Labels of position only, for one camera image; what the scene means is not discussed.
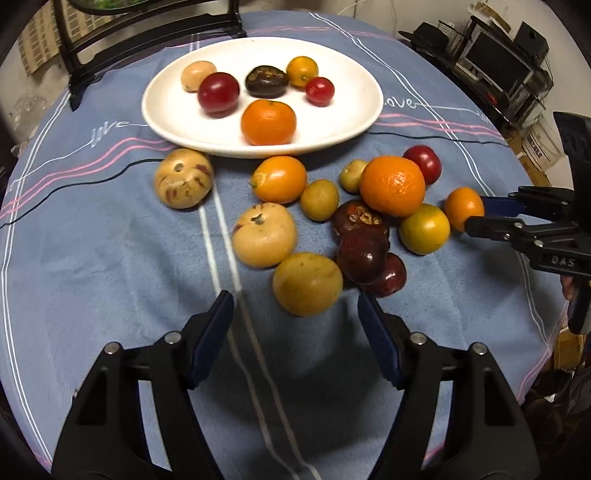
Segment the fruit stem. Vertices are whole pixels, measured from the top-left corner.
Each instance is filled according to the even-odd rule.
[[[251,222],[255,222],[257,225],[265,223],[262,213],[259,213],[256,217],[251,218]]]

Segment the oval plate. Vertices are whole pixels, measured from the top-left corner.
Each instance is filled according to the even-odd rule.
[[[308,56],[318,63],[320,75],[335,84],[329,106],[320,108],[293,87],[276,99],[290,105],[297,115],[292,143],[255,147],[242,136],[240,119],[254,100],[244,86],[246,75],[256,66],[273,65],[283,71],[293,57]],[[190,63],[208,60],[219,72],[236,77],[241,86],[238,107],[224,118],[209,117],[197,95],[187,93],[181,73]],[[330,147],[366,131],[379,117],[384,96],[378,82],[359,63],[342,53],[316,43],[281,37],[228,40],[203,47],[172,62],[150,82],[142,99],[146,123],[161,137],[183,147],[235,158],[267,158],[296,155]]]

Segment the cable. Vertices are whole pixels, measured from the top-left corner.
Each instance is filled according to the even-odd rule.
[[[354,4],[349,5],[348,7],[343,8],[339,13],[337,13],[337,15],[342,15],[344,14],[349,8],[354,8],[355,7],[355,13],[353,13],[353,16],[355,16],[355,14],[357,13],[357,5],[361,5],[363,3],[365,3],[367,0],[359,0],[357,2],[355,2]]]
[[[449,142],[478,143],[480,145],[495,144],[495,145],[500,145],[501,147],[510,148],[510,146],[507,144],[500,143],[500,142],[494,142],[491,140],[487,140],[484,142],[481,142],[480,140],[460,140],[460,139],[455,139],[455,138],[440,137],[439,135],[426,135],[425,137],[414,137],[412,135],[404,135],[404,134],[399,134],[396,132],[367,132],[367,133],[369,133],[370,135],[396,135],[397,137],[412,138],[413,140],[430,140],[432,138],[440,138],[441,140],[447,140]]]
[[[552,75],[552,67],[550,66],[550,61],[548,60],[548,55],[545,56],[544,61],[548,66],[548,73],[550,74],[550,80],[552,80],[552,86],[554,86],[554,75]]]
[[[70,183],[68,185],[62,185],[61,187],[58,187],[58,188],[52,190],[51,192],[49,192],[42,201],[40,201],[39,203],[37,203],[34,207],[28,209],[21,216],[15,218],[12,222],[5,222],[5,223],[3,223],[2,226],[0,226],[0,230],[2,230],[4,227],[6,227],[8,225],[13,225],[13,224],[17,223],[21,218],[26,217],[29,213],[31,213],[33,210],[35,210],[37,207],[39,207],[43,202],[45,202],[51,195],[53,195],[55,192],[58,192],[61,189],[65,189],[65,188],[68,188],[68,187],[76,187],[76,186],[79,186],[79,185],[97,185],[99,183],[107,183],[108,181],[111,181],[111,180],[116,179],[117,177],[120,177],[126,171],[128,171],[131,167],[135,167],[136,165],[140,165],[142,163],[154,163],[154,162],[162,162],[162,158],[146,158],[144,160],[134,161],[132,163],[129,163],[119,173],[116,173],[115,175],[113,175],[112,177],[109,177],[107,179],[95,180],[95,181],[83,181],[83,182],[79,182],[79,183]]]
[[[392,15],[394,16],[394,32],[392,35],[395,37],[396,33],[398,32],[398,14],[396,13],[396,5],[394,4],[394,0],[390,0],[390,4],[392,5]]]
[[[367,0],[358,0],[354,4],[349,5],[348,7],[343,8],[337,15],[344,14],[349,8],[354,8],[353,10],[353,18],[357,18],[357,6],[365,3]],[[394,0],[390,0],[390,5],[392,5],[392,16],[394,17],[394,30],[392,35],[396,36],[397,27],[398,27],[398,14],[396,12],[396,4]]]

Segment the blue tablecloth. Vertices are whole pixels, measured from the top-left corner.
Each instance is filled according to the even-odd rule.
[[[369,132],[301,158],[310,181],[336,180],[354,158],[400,155],[425,143],[443,162],[426,202],[438,204],[458,186],[504,196],[529,184],[482,112],[382,31],[321,14],[258,12],[243,20],[249,35],[299,38],[347,54],[384,91],[383,114]],[[236,262],[228,230],[256,203],[248,185],[256,162],[213,158],[216,188],[193,212],[160,203],[152,191],[157,164],[127,168],[174,148],[142,119],[150,80],[222,40],[195,38],[109,71],[76,112],[65,93],[14,170],[0,210],[0,378],[48,468],[73,391],[102,346],[149,345],[207,310],[221,288],[238,294],[236,318],[209,380],[191,398],[228,480],[365,479],[391,427],[401,393],[380,376],[357,318],[357,293],[344,292],[317,317],[293,318],[273,298],[272,271]],[[329,226],[313,224],[297,205],[290,210],[297,250],[331,254]],[[485,342],[522,400],[563,315],[558,278],[531,271],[507,244],[454,236],[435,254],[416,257],[395,233],[391,241],[408,283],[381,301],[384,309],[441,345]],[[449,401],[444,385],[428,457],[443,442]],[[149,385],[142,385],[142,405],[152,457],[166,466]]]

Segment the brown fruit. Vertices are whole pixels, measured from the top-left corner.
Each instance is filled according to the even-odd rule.
[[[398,255],[389,253],[386,256],[386,265],[378,279],[366,288],[377,297],[388,297],[396,293],[406,285],[407,270],[404,262]]]
[[[348,279],[359,285],[375,282],[384,271],[389,240],[368,227],[343,235],[337,250],[337,263]]]
[[[207,157],[181,148],[169,153],[154,174],[154,190],[163,204],[185,209],[197,205],[213,186],[213,168]]]
[[[297,228],[289,211],[278,203],[260,203],[238,219],[232,245],[242,263],[252,268],[277,265],[293,252]]]
[[[386,238],[390,237],[387,220],[361,200],[349,200],[341,205],[332,218],[332,227],[337,236],[360,227],[370,227]]]

